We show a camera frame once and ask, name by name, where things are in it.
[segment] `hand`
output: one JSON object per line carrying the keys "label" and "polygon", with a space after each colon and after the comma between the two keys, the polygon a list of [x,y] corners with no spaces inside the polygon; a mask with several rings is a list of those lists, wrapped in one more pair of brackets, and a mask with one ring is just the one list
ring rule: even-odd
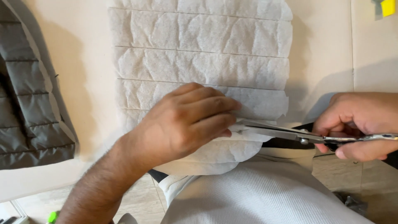
{"label": "hand", "polygon": [[232,135],[232,110],[242,105],[223,93],[197,83],[167,94],[131,132],[125,145],[149,169],[181,159],[218,137]]}
{"label": "hand", "polygon": [[[322,136],[358,137],[381,133],[398,133],[398,94],[396,93],[339,93],[334,95],[329,107],[314,124],[313,132]],[[325,153],[328,148],[316,145]],[[379,140],[355,142],[339,147],[340,159],[370,161],[384,160],[387,154],[398,150],[397,141]]]}

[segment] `yellow object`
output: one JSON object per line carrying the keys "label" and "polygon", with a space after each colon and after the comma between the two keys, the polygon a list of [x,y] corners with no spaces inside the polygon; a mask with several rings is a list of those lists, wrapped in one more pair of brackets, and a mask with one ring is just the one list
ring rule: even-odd
{"label": "yellow object", "polygon": [[381,2],[383,17],[390,16],[395,13],[395,0],[384,0]]}

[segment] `quilted jacket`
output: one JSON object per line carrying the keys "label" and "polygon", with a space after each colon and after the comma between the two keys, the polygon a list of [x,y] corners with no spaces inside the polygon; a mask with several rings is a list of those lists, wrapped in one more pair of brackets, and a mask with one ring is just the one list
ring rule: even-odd
{"label": "quilted jacket", "polygon": [[30,33],[0,0],[0,169],[74,157],[75,138],[52,90]]}

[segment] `left hand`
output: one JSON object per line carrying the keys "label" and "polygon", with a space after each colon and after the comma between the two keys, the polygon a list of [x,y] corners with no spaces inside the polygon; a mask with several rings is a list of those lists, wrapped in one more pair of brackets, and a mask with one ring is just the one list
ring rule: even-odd
{"label": "left hand", "polygon": [[167,94],[121,140],[151,169],[192,154],[215,138],[230,137],[228,127],[236,122],[231,111],[241,107],[211,87],[186,84]]}

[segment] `scissor pivot screw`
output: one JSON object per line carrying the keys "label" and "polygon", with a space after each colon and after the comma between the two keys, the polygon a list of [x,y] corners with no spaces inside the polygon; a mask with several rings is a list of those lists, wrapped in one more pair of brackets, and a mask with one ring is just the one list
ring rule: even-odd
{"label": "scissor pivot screw", "polygon": [[308,138],[301,138],[301,139],[300,139],[300,143],[301,143],[302,145],[308,145],[309,139],[308,139]]}

